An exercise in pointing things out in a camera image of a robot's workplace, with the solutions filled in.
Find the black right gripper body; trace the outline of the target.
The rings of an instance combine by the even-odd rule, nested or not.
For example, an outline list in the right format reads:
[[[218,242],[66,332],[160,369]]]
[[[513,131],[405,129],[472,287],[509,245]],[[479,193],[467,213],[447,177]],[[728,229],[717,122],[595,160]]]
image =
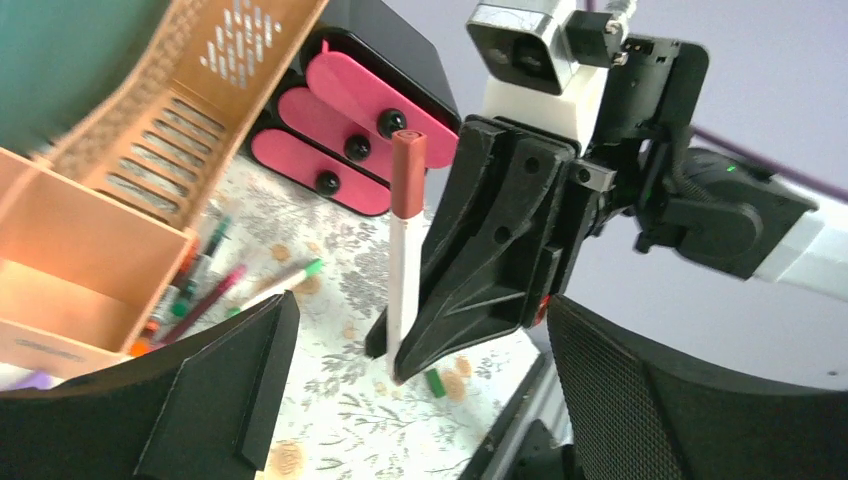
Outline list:
[[[690,125],[709,66],[698,44],[670,38],[571,36],[582,64],[611,67],[587,160],[613,171],[610,190],[573,183],[556,237],[565,249],[557,266],[569,278],[583,240],[618,213],[636,217],[635,248],[670,247],[702,263],[709,257],[709,194],[684,171]]]

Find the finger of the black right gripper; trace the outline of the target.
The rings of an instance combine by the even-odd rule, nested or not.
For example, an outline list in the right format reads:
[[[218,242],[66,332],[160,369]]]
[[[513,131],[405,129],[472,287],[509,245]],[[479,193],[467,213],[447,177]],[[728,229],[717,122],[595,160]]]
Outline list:
[[[508,335],[563,286],[575,252],[575,143],[471,115],[422,248],[419,313],[396,356],[407,381]]]
[[[382,311],[369,329],[364,340],[365,355],[378,359],[387,352],[387,312]]]

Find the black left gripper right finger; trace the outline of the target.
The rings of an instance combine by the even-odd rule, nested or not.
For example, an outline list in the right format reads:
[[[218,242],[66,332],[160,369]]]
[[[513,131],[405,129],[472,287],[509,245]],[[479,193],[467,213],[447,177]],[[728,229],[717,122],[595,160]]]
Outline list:
[[[588,479],[843,479],[847,395],[768,380],[564,297],[547,326]]]

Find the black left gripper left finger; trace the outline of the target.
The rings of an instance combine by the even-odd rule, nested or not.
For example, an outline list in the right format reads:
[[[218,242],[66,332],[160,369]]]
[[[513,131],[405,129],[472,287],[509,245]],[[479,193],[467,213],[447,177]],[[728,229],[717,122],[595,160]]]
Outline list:
[[[49,390],[1,396],[5,479],[251,479],[298,336],[291,293]]]

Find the white marker dark green cap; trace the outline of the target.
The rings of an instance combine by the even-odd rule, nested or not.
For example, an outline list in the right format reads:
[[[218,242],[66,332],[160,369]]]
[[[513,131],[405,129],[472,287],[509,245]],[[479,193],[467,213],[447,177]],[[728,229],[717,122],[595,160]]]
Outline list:
[[[424,378],[426,380],[428,389],[434,398],[443,398],[447,395],[447,390],[442,380],[442,377],[436,368],[432,368],[426,371],[424,374]]]

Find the white marker red-brown cap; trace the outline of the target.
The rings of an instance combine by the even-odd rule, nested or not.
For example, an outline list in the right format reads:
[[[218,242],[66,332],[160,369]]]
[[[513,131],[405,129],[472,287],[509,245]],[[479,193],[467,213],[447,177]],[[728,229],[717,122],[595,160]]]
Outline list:
[[[418,131],[392,136],[386,346],[390,378],[398,385],[404,380],[396,360],[419,308],[426,146],[426,136]]]

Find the teal file folder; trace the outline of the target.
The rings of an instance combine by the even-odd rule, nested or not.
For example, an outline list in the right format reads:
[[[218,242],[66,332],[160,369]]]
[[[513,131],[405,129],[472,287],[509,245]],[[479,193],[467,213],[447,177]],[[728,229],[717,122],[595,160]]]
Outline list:
[[[2,147],[26,155],[72,129],[125,80],[169,5],[2,2]]]

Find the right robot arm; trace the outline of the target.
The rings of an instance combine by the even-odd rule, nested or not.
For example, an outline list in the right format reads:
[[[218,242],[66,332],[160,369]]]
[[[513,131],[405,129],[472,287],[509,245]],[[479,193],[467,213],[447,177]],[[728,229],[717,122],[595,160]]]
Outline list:
[[[582,242],[617,214],[636,218],[639,252],[668,247],[740,279],[846,297],[846,201],[730,146],[690,146],[702,46],[634,36],[623,53],[586,140],[566,132],[562,99],[489,82],[423,243],[413,320],[398,340],[385,318],[367,336],[396,380],[530,326],[565,290]]]

